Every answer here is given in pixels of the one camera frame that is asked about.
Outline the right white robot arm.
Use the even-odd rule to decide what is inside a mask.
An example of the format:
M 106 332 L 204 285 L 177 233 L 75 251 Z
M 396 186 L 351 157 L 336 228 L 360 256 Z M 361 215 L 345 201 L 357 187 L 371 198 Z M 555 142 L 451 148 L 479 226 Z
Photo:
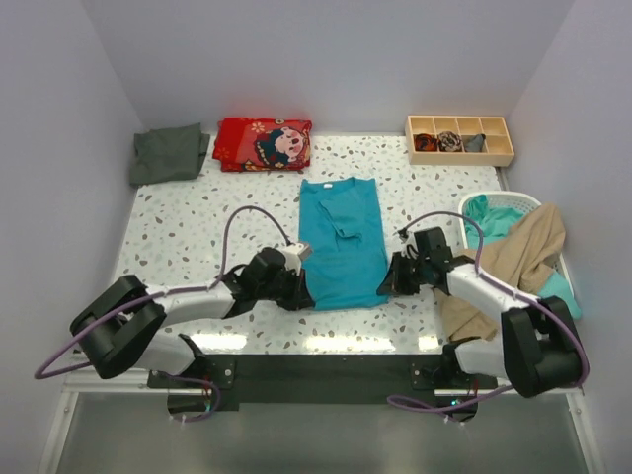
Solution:
M 491 340 L 467 336 L 445 345 L 427 377 L 453 388 L 474 375 L 503 378 L 525 398 L 584 382 L 588 359 L 563 299 L 526 293 L 486 273 L 477 258 L 454 256 L 439 227 L 398 234 L 403 247 L 393 253 L 378 294 L 409 296 L 430 286 L 500 326 Z

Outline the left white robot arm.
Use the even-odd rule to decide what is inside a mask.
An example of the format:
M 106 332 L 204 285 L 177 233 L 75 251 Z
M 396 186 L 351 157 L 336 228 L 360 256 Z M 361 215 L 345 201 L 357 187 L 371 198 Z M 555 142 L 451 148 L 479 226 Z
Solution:
M 210 285 L 169 289 L 122 276 L 72 321 L 70 333 L 103 379 L 145 368 L 194 387 L 204 376 L 201 349 L 187 336 L 161 330 L 203 319 L 230 319 L 251 312 L 260 301 L 288 311 L 313 307 L 303 269 L 310 254 L 303 242 L 279 250 L 266 247 Z

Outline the beige t shirt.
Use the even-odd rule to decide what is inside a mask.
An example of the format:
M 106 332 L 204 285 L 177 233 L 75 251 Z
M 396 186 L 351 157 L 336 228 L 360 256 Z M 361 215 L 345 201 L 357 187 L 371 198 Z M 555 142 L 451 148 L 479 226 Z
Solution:
M 483 247 L 480 267 L 489 275 L 530 294 L 537 294 L 554 272 L 566 237 L 559 208 L 544 203 L 523 217 L 509 235 Z M 491 341 L 500 323 L 470 303 L 435 293 L 444 332 L 452 342 L 468 338 Z

